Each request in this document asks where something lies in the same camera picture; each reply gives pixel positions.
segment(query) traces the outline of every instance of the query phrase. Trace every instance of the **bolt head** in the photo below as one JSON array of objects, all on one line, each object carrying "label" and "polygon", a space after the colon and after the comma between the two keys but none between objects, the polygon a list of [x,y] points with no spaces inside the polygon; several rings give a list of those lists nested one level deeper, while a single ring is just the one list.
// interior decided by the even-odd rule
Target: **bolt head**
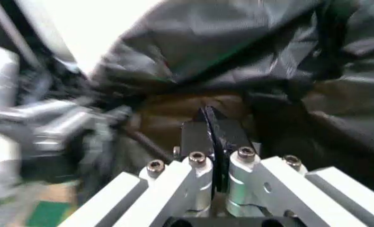
[{"label": "bolt head", "polygon": [[203,152],[193,151],[188,156],[188,163],[195,168],[205,166],[206,156]]},{"label": "bolt head", "polygon": [[179,158],[180,157],[180,147],[179,146],[173,147],[173,157],[174,158]]},{"label": "bolt head", "polygon": [[148,175],[152,178],[158,178],[158,176],[163,173],[165,170],[165,164],[162,160],[156,159],[150,161],[146,165],[146,170],[148,171]]},{"label": "bolt head", "polygon": [[301,169],[302,161],[297,156],[285,155],[283,160],[294,170],[299,171]]},{"label": "bolt head", "polygon": [[243,162],[250,163],[254,162],[256,157],[256,151],[251,147],[240,147],[238,149],[238,158]]}]

